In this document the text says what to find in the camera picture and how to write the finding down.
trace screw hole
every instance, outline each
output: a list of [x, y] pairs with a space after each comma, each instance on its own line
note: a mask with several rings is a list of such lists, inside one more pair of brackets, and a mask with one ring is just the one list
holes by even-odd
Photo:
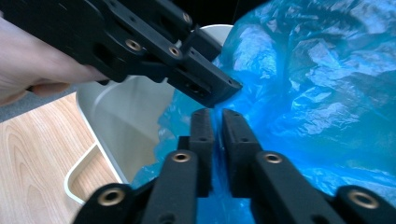
[[133, 50], [136, 50], [136, 51], [140, 51], [142, 49], [142, 47], [136, 41], [133, 41], [132, 39], [127, 39], [125, 41], [125, 44], [130, 49], [133, 49]]
[[282, 158], [280, 158], [276, 154], [265, 154], [264, 156], [265, 160], [271, 163], [280, 163], [282, 162]]
[[367, 209], [376, 209], [379, 206], [375, 198], [361, 191], [352, 190], [347, 196], [353, 203]]
[[176, 48], [171, 47], [171, 48], [169, 48], [169, 50], [171, 51], [171, 53], [173, 55], [178, 56], [178, 50]]
[[185, 154], [185, 153], [177, 153], [174, 157], [173, 160], [177, 162], [185, 162], [190, 160], [190, 155]]
[[125, 193], [122, 191], [122, 189], [107, 189], [99, 196], [98, 202], [102, 206], [112, 206], [122, 202], [124, 198]]

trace white container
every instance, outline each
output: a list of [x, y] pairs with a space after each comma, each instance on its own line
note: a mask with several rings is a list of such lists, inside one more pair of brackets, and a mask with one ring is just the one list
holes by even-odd
[[[222, 45], [231, 28], [211, 25], [203, 30]], [[84, 203], [70, 187], [98, 150], [120, 183], [131, 183], [143, 165], [154, 163], [152, 149], [159, 142], [157, 120], [171, 102], [174, 90], [166, 82], [155, 83], [141, 76], [106, 86], [81, 85], [77, 91], [78, 108], [96, 141], [67, 174], [67, 195]]]

